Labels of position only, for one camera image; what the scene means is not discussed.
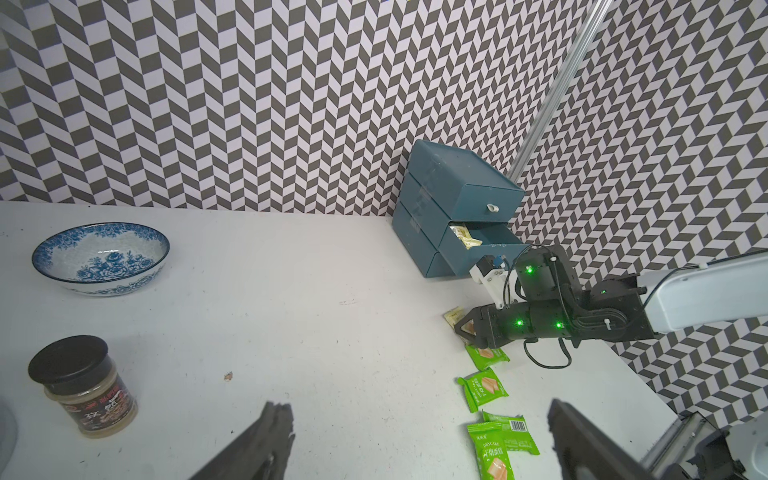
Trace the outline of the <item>green cookie packet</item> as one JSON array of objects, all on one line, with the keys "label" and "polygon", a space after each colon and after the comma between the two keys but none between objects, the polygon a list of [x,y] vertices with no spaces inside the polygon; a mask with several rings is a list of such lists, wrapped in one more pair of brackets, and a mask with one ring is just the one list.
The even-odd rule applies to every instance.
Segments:
[{"label": "green cookie packet", "polygon": [[482,418],[485,423],[500,432],[508,453],[525,452],[534,456],[540,454],[523,416],[503,416],[483,411]]},{"label": "green cookie packet", "polygon": [[467,377],[459,377],[456,383],[462,387],[469,411],[477,413],[483,405],[509,394],[495,371],[487,368]]},{"label": "green cookie packet", "polygon": [[469,344],[465,346],[465,349],[478,371],[510,361],[510,358],[502,349],[479,348]]},{"label": "green cookie packet", "polygon": [[513,480],[503,428],[498,423],[485,422],[468,425],[467,432],[475,449],[480,478]]}]

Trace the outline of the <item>yellow cookie packet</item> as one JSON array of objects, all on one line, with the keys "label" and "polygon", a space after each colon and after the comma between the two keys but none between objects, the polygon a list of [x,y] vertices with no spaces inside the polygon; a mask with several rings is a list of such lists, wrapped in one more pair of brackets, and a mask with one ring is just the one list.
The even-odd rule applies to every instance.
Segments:
[{"label": "yellow cookie packet", "polygon": [[[456,325],[464,319],[465,316],[466,311],[463,307],[456,307],[443,314],[444,320],[452,329],[454,329]],[[474,336],[476,334],[474,321],[472,319],[468,320],[461,326],[461,330],[469,335]]]},{"label": "yellow cookie packet", "polygon": [[449,228],[454,233],[454,235],[462,242],[462,244],[467,250],[474,247],[481,246],[483,244],[483,241],[480,239],[474,238],[470,230],[463,224],[450,224]]}]

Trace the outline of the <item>blue white porcelain bowl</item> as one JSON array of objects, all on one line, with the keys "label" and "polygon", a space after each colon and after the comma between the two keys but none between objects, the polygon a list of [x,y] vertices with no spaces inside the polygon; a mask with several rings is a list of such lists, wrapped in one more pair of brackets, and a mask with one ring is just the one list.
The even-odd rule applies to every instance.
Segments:
[{"label": "blue white porcelain bowl", "polygon": [[40,243],[34,269],[58,286],[89,297],[133,293],[155,280],[171,244],[160,231],[130,222],[73,227]]}]

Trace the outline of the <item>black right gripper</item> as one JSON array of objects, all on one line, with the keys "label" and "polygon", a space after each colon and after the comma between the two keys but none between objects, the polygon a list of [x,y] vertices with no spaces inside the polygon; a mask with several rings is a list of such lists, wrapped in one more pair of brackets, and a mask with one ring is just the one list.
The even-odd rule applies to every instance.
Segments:
[{"label": "black right gripper", "polygon": [[515,340],[534,337],[530,305],[517,303],[498,309],[494,304],[468,310],[456,322],[455,333],[467,345],[501,348]]}]

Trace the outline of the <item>black lid spice jar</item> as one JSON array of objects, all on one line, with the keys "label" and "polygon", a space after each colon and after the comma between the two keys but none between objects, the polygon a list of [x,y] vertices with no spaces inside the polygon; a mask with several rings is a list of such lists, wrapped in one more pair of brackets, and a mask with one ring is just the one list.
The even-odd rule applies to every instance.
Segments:
[{"label": "black lid spice jar", "polygon": [[70,336],[47,345],[30,360],[28,375],[87,438],[111,436],[137,416],[137,401],[118,374],[107,343],[97,336]]}]

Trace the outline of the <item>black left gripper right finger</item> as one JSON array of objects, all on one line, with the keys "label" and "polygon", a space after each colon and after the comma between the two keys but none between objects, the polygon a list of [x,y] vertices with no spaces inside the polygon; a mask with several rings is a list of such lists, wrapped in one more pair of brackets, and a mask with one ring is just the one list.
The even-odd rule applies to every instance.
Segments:
[{"label": "black left gripper right finger", "polygon": [[563,479],[653,479],[646,469],[571,404],[554,399],[548,412],[548,424]]}]

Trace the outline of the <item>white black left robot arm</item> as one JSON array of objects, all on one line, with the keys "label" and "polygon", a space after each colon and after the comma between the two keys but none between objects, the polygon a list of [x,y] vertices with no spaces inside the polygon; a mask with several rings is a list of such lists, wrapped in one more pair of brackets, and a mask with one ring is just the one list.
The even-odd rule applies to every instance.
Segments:
[{"label": "white black left robot arm", "polygon": [[[548,412],[565,479],[764,479],[767,416],[707,432],[701,414],[679,417],[637,461],[573,405],[555,399]],[[281,479],[295,435],[290,405],[265,404],[261,416],[195,473],[197,479]]]}]

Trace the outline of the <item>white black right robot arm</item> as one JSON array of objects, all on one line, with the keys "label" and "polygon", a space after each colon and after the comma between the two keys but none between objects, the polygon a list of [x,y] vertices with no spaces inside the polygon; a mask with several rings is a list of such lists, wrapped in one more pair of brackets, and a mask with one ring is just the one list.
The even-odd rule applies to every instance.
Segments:
[{"label": "white black right robot arm", "polygon": [[492,303],[471,309],[455,333],[480,349],[542,339],[579,346],[661,336],[767,314],[767,252],[757,249],[711,262],[647,274],[628,273],[581,285],[559,246],[533,245],[496,266],[491,257],[471,270]]}]

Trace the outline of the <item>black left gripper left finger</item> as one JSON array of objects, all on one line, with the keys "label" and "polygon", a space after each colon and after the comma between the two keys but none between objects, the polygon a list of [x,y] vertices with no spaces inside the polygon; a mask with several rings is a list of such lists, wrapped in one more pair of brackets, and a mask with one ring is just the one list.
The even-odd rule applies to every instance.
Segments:
[{"label": "black left gripper left finger", "polygon": [[259,419],[192,479],[283,479],[294,440],[291,406],[267,402]]}]

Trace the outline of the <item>teal three-drawer cabinet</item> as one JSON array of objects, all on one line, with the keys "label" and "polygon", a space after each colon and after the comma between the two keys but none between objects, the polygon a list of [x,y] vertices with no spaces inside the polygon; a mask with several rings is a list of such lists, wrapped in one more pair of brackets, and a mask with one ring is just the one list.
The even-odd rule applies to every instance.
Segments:
[{"label": "teal three-drawer cabinet", "polygon": [[[392,226],[425,278],[466,277],[483,256],[511,261],[526,244],[509,229],[525,192],[470,150],[418,140],[411,148]],[[483,241],[467,250],[450,230]]]}]

